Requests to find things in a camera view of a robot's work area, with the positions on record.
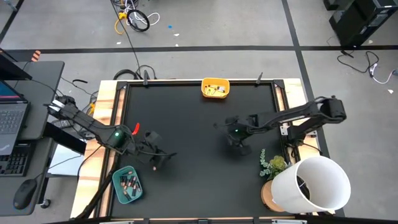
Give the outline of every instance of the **keyboard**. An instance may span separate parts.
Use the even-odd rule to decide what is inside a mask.
[[[24,110],[0,110],[0,134],[16,134]]]
[[[33,150],[32,143],[20,143],[15,145],[11,155],[0,156],[0,177],[24,177]]]

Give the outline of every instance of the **computer mouse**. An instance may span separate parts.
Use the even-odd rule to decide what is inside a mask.
[[[14,208],[18,210],[26,208],[32,200],[36,187],[36,179],[25,180],[14,195]]]

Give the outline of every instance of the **wooden table frame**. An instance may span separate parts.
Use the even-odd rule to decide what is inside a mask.
[[[252,80],[255,79],[230,79],[230,80]],[[179,81],[198,81],[198,80],[149,80],[150,82],[179,82]],[[275,91],[277,95],[279,109],[285,110],[287,108],[293,108],[296,106],[300,106],[305,104],[307,101],[305,99],[304,91],[302,88],[302,84],[299,78],[286,78],[284,81],[284,93],[280,86],[275,85]],[[101,85],[99,87],[98,98],[96,101],[95,112],[93,117],[104,124],[120,124],[121,115],[123,110],[124,103],[124,94],[125,91],[118,86],[118,82],[142,82],[142,80],[123,80],[123,81],[114,81],[114,80],[103,80],[101,81]],[[284,97],[287,100],[287,104],[284,104]],[[298,121],[294,121],[294,125],[299,125],[303,123],[305,119],[301,119]],[[309,144],[314,147],[318,147],[318,142],[316,138],[311,138],[307,136],[304,140],[306,144]],[[98,143],[95,140],[91,140],[87,142],[85,158],[93,153],[93,151],[98,147]],[[292,149],[288,149],[289,156],[292,152]],[[298,151],[301,159],[306,159],[309,157],[319,156],[319,152],[309,146],[303,145],[298,147]],[[88,205],[94,194],[96,193],[101,176],[106,175],[114,161],[114,151],[106,150],[105,148],[99,149],[95,155],[93,155],[90,159],[88,159],[85,164],[81,167],[80,178],[76,188],[75,200],[73,203],[73,208],[70,217],[76,217],[79,215],[83,209]],[[109,157],[108,164],[105,164],[105,158]],[[292,162],[296,162],[293,157],[290,156],[290,160]],[[111,192],[110,185],[106,189],[102,200],[100,201],[99,210],[96,210],[95,213],[98,217],[105,217],[108,213],[108,205],[111,200]],[[293,217],[260,217],[260,219],[270,219],[270,218],[293,218]],[[198,218],[153,218],[150,220],[197,220]],[[253,217],[234,217],[234,218],[209,218],[211,220],[250,220]],[[143,220],[143,218],[132,218],[128,220]]]

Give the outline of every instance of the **teal container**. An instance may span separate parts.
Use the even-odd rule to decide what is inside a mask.
[[[136,190],[136,196],[133,197],[132,196],[132,186],[131,187],[127,187],[126,190],[124,190],[124,186],[121,186],[120,184],[120,176],[122,176],[125,173],[128,173],[132,171],[132,174],[126,174],[124,176],[126,176],[128,179],[132,178],[132,177],[136,177],[136,182],[138,182],[139,186],[141,186],[141,191]],[[122,204],[127,204],[130,203],[134,200],[137,200],[139,197],[141,197],[142,193],[143,193],[143,189],[142,189],[142,185],[139,182],[139,178],[137,175],[136,170],[132,167],[132,166],[126,166],[123,167],[122,169],[119,169],[118,171],[116,171],[113,175],[112,175],[112,182],[113,182],[113,187],[116,191],[116,195],[118,196],[119,202]],[[123,194],[123,192],[126,191],[129,196],[131,197],[131,200],[128,200],[127,197]]]

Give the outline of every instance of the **red clip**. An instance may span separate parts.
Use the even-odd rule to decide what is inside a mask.
[[[139,123],[136,124],[136,128],[134,129],[134,131],[131,134],[136,135],[138,133],[138,130],[139,130]]]

